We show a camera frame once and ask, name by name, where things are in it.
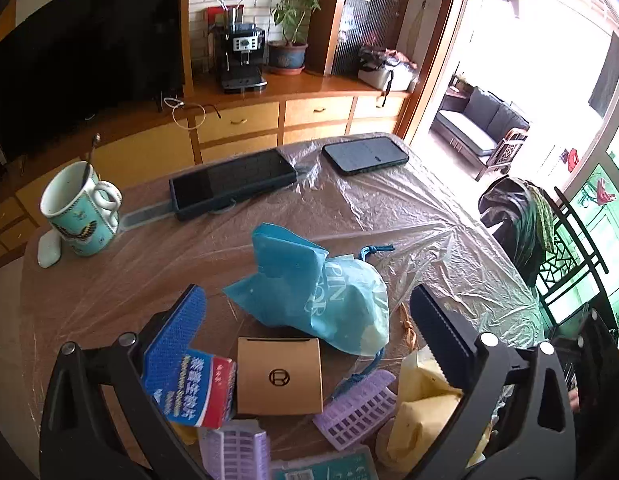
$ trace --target potted plant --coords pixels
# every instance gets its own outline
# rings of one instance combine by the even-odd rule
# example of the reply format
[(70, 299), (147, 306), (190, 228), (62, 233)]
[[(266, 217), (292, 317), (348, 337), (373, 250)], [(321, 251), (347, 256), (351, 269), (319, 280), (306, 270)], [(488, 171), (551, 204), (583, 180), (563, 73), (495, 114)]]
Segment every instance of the potted plant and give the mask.
[(269, 42), (269, 62), (272, 72), (286, 75), (301, 73), (308, 44), (301, 38), (305, 17), (320, 10), (318, 0), (281, 0), (272, 11), (276, 25), (283, 24), (283, 40)]

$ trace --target television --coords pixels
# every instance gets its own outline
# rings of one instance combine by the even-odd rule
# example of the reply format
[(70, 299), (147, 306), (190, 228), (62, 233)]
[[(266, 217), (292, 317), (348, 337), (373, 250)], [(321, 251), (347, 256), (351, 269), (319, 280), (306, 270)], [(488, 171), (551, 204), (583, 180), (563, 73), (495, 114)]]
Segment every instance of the television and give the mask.
[(14, 160), (183, 82), (180, 0), (52, 0), (0, 42), (1, 149)]

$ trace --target black smartphone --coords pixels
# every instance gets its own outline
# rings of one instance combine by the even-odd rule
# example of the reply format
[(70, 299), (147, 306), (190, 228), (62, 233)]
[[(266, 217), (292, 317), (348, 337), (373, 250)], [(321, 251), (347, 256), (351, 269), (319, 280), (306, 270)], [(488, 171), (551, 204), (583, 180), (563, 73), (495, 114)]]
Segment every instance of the black smartphone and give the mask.
[(176, 217), (189, 220), (289, 186), (296, 177), (292, 165), (273, 149), (170, 178), (170, 195)]
[(389, 137), (344, 140), (323, 146), (323, 154), (338, 173), (350, 176), (405, 164), (409, 155)]

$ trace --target cardboard box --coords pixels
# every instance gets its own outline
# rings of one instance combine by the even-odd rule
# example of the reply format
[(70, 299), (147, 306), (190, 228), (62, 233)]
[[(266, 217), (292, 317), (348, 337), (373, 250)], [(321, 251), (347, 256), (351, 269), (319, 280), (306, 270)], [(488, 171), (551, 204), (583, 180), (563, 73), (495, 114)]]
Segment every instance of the cardboard box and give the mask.
[(317, 338), (238, 338), (238, 413), (308, 415), (323, 411)]
[(231, 359), (189, 348), (165, 392), (153, 395), (168, 420), (216, 430), (231, 418), (235, 375)]

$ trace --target green cloth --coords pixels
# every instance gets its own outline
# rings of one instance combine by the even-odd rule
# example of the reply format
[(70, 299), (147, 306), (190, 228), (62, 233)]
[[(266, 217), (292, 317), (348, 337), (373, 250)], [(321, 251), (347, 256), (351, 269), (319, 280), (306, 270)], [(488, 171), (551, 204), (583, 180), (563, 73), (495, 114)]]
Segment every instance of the green cloth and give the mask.
[(536, 204), (536, 234), (541, 241), (543, 248), (548, 252), (555, 254), (554, 247), (554, 214), (541, 190), (536, 186), (528, 186), (531, 197)]

